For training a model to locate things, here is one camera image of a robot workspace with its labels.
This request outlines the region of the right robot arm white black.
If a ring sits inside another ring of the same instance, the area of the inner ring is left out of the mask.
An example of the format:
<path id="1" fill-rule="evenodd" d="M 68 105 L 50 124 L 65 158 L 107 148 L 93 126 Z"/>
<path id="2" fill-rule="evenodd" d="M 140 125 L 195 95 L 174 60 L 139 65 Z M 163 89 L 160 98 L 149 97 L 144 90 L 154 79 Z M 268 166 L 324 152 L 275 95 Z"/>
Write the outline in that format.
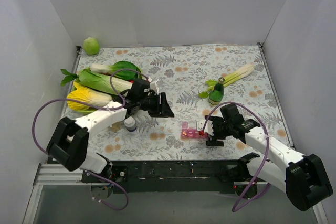
<path id="1" fill-rule="evenodd" d="M 219 104 L 222 116 L 206 115 L 196 123 L 200 134 L 207 136 L 208 146 L 222 146 L 232 136 L 263 156 L 252 153 L 239 159 L 238 176 L 254 182 L 260 178 L 282 190 L 299 210 L 306 211 L 333 194 L 322 160 L 305 155 L 269 136 L 261 119 L 244 119 L 239 103 Z"/>

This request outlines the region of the pink weekly pill organizer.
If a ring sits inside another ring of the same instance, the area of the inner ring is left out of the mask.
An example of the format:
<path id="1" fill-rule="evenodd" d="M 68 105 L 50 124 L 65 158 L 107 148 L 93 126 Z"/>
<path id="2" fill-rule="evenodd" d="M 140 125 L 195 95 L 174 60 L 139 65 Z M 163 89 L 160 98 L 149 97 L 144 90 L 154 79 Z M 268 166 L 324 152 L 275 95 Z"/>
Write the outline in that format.
<path id="1" fill-rule="evenodd" d="M 189 127 L 187 122 L 182 122 L 181 139 L 207 139 L 207 133 L 201 135 L 197 129 Z"/>

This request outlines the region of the white pill bottle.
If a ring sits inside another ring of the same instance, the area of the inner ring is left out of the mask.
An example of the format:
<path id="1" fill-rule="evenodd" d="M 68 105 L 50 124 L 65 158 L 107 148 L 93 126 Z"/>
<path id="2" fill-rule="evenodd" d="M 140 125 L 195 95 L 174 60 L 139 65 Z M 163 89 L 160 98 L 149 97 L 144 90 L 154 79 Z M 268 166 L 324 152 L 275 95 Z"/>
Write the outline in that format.
<path id="1" fill-rule="evenodd" d="M 136 121 L 131 116 L 124 120 L 124 126 L 129 132 L 133 132 L 137 129 Z"/>

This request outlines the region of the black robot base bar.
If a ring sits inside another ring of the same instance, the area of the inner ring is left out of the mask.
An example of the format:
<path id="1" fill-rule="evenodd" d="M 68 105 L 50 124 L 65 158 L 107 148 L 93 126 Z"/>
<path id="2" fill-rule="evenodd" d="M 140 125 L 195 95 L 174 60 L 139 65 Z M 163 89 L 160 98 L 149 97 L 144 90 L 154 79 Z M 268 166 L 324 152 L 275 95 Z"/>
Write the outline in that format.
<path id="1" fill-rule="evenodd" d="M 213 191 L 234 193 L 236 183 L 248 182 L 243 161 L 114 161 L 110 180 L 129 193 Z"/>

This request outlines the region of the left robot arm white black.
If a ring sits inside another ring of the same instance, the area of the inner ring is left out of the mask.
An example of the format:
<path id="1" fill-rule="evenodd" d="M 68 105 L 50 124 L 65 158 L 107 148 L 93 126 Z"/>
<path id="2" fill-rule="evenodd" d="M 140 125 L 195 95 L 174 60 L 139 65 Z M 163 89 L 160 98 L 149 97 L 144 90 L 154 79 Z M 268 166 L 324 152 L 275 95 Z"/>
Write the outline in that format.
<path id="1" fill-rule="evenodd" d="M 46 148 L 47 154 L 70 172 L 78 168 L 91 171 L 98 181 L 106 182 L 112 175 L 112 161 L 89 151 L 89 140 L 107 127 L 130 119 L 139 110 L 153 118 L 174 117 L 166 94 L 158 91 L 156 83 L 136 79 L 103 109 L 74 120 L 61 119 Z"/>

